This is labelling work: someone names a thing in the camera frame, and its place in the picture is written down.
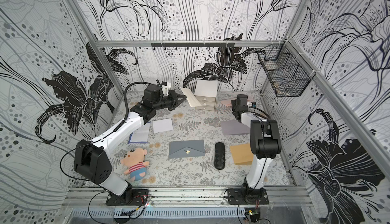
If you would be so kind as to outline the cream letter paper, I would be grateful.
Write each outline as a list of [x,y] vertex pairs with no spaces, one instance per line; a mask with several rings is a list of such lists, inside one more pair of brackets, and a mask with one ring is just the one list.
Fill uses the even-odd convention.
[[190,105],[190,107],[198,107],[201,106],[201,103],[199,100],[196,98],[194,93],[188,89],[188,88],[180,88],[183,94],[186,96],[186,99]]

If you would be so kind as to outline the pink envelope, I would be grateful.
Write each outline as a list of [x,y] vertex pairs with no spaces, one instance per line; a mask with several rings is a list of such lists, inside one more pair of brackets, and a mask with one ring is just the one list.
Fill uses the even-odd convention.
[[[223,100],[220,101],[220,103],[222,105],[224,105],[225,107],[231,107],[232,106],[232,100],[235,100],[235,99],[237,99],[237,96],[234,97],[234,98],[223,99]],[[253,102],[254,102],[254,99],[252,97],[248,97],[246,104],[248,106],[250,106]]]

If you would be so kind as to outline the tan kraft envelope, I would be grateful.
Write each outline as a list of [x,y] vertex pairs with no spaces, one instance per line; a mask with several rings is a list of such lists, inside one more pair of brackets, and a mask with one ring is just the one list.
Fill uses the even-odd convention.
[[251,165],[254,154],[251,152],[250,144],[230,146],[233,162],[235,165]]

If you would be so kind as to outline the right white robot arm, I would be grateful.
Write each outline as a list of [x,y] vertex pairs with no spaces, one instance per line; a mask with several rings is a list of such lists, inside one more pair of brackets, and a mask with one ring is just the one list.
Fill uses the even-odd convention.
[[247,95],[239,94],[231,103],[235,119],[250,128],[249,145],[253,161],[242,185],[242,194],[260,195],[264,192],[267,170],[282,150],[278,124],[254,102],[249,106]]

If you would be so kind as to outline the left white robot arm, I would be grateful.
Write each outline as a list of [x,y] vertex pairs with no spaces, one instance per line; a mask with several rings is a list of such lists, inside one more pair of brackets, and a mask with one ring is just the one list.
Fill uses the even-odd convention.
[[133,132],[148,123],[160,109],[173,111],[186,100],[185,95],[170,90],[165,83],[145,83],[142,100],[126,106],[124,118],[90,141],[82,140],[75,148],[74,171],[101,186],[111,195],[129,202],[132,185],[112,169],[109,156]]

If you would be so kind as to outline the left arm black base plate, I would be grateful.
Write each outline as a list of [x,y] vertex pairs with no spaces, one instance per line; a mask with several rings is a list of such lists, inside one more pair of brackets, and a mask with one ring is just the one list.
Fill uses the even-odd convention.
[[112,192],[106,200],[107,206],[142,206],[146,203],[149,196],[148,189],[128,189],[121,196]]

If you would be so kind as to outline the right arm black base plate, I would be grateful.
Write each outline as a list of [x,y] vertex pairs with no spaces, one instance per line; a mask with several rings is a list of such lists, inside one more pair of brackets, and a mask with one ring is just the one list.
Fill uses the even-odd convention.
[[223,195],[230,205],[268,205],[269,199],[265,188],[244,193],[242,189],[229,188]]

